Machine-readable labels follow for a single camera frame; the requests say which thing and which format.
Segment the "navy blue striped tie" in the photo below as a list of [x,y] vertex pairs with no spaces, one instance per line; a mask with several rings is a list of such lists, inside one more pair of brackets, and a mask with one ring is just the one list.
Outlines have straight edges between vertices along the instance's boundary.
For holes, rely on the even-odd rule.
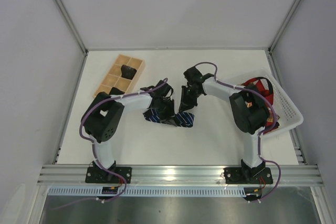
[[184,127],[191,128],[194,125],[195,115],[191,112],[179,112],[175,114],[173,117],[162,120],[159,118],[159,114],[154,109],[148,109],[143,113],[143,116],[146,121],[159,123],[159,124],[167,124],[176,127]]

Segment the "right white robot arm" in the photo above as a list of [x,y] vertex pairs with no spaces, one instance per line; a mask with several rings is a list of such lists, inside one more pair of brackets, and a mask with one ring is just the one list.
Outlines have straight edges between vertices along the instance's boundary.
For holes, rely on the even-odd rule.
[[246,180],[251,180],[262,172],[266,166],[261,157],[261,140],[270,116],[271,104],[250,83],[247,86],[234,86],[223,83],[213,74],[205,75],[196,67],[183,73],[187,85],[182,87],[179,110],[187,111],[197,106],[197,98],[201,95],[212,95],[228,101],[236,126],[244,133],[244,155],[241,160],[241,173]]

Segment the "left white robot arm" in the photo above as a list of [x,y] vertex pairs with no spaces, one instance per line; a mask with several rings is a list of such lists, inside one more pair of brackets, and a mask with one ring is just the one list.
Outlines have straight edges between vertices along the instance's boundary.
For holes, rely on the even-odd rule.
[[135,93],[98,94],[81,119],[79,134],[91,142],[94,163],[100,170],[117,176],[111,138],[123,114],[143,110],[145,115],[160,123],[177,126],[174,100],[168,93],[173,93],[173,89],[165,78],[157,85],[142,88]]

